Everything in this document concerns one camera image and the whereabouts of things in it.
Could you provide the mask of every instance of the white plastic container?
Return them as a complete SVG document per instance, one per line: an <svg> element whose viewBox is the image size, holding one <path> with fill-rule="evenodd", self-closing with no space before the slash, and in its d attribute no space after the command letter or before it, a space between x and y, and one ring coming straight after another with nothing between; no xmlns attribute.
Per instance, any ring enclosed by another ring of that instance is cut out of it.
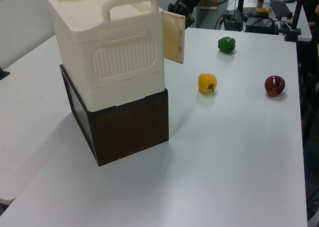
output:
<svg viewBox="0 0 319 227"><path fill-rule="evenodd" d="M165 90L157 0L49 0L63 65L88 111Z"/></svg>

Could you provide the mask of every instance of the yellow bell pepper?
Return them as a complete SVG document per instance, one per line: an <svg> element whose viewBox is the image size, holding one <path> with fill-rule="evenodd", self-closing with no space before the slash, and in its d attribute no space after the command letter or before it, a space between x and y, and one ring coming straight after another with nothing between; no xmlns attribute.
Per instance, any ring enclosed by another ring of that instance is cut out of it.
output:
<svg viewBox="0 0 319 227"><path fill-rule="evenodd" d="M212 74L201 74L198 76L198 89L203 93L213 92L217 87L217 79Z"/></svg>

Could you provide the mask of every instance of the desk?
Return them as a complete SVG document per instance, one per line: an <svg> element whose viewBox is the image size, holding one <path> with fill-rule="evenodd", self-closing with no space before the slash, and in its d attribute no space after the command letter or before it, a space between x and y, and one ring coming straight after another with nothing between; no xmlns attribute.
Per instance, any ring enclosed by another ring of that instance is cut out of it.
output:
<svg viewBox="0 0 319 227"><path fill-rule="evenodd" d="M217 48L229 35L232 55ZM98 167L76 128L0 226L306 227L295 54L278 36L188 28L184 64L165 60L170 140ZM198 91L201 73L217 77L215 95ZM277 98L270 75L286 81Z"/></svg>
<svg viewBox="0 0 319 227"><path fill-rule="evenodd" d="M256 7L256 5L257 5L257 0L244 0L244 7ZM288 3L287 7L289 8L289 10L292 13L294 13L295 9L296 9L296 5L297 5L297 2ZM233 10L234 6L235 6L235 2L232 3L228 7L228 10ZM270 7L269 0L265 0L264 8L269 8L269 7ZM275 14L273 12L270 14L270 18L276 20ZM313 36L311 35L310 28L309 28L308 21L307 21L307 17L306 17L306 14L305 14L303 7L302 7L301 12L300 12L297 28L301 29L301 31L302 31L301 35L298 36L298 41L310 42L312 40Z"/></svg>
<svg viewBox="0 0 319 227"><path fill-rule="evenodd" d="M9 205L20 194L76 126L61 62L52 37L8 67L11 74L0 81L0 203Z"/></svg>

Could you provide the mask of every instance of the dark wooden box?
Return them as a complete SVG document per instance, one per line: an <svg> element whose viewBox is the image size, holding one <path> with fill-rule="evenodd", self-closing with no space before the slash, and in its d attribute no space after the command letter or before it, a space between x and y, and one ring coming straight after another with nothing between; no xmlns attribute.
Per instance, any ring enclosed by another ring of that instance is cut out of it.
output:
<svg viewBox="0 0 319 227"><path fill-rule="evenodd" d="M63 65L72 112L99 166L168 141L168 92L89 112Z"/></svg>

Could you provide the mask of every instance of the bell pepper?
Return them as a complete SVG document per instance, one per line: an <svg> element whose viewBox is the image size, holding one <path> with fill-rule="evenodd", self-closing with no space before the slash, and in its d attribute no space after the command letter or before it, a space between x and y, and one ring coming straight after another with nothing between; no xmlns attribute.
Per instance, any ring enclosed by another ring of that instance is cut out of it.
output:
<svg viewBox="0 0 319 227"><path fill-rule="evenodd" d="M229 54L235 49L236 40L231 37L223 37L218 40L218 48L220 51Z"/></svg>
<svg viewBox="0 0 319 227"><path fill-rule="evenodd" d="M198 89L203 93L213 92L217 87L217 79L212 74L201 74L198 76Z"/></svg>

